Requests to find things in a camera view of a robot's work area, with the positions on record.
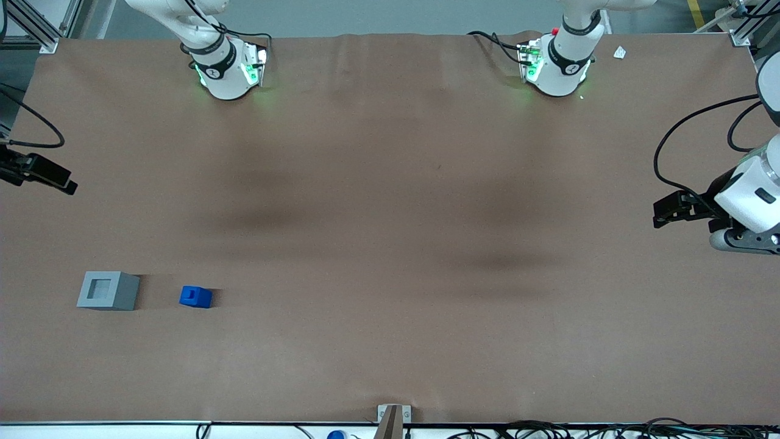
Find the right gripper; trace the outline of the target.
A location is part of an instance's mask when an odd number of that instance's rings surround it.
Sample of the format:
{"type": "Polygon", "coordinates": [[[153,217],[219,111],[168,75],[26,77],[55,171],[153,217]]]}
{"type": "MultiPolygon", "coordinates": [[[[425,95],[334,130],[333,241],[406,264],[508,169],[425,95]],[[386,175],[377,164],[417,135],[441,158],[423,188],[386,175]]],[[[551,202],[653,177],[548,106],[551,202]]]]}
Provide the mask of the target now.
{"type": "Polygon", "coordinates": [[[16,186],[25,182],[36,182],[74,195],[78,184],[70,179],[71,172],[39,154],[28,156],[1,148],[1,179],[16,186]]]}

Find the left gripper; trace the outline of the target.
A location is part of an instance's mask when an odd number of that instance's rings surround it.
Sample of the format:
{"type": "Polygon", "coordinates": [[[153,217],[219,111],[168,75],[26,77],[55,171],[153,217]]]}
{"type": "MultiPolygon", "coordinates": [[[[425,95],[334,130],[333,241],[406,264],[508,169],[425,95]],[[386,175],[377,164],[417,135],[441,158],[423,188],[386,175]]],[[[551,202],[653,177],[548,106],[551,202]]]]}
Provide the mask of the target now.
{"type": "MultiPolygon", "coordinates": [[[[779,136],[740,159],[714,202],[731,220],[755,233],[779,223],[779,136]]],[[[697,195],[675,191],[656,202],[653,228],[678,221],[718,220],[697,195]]]]}

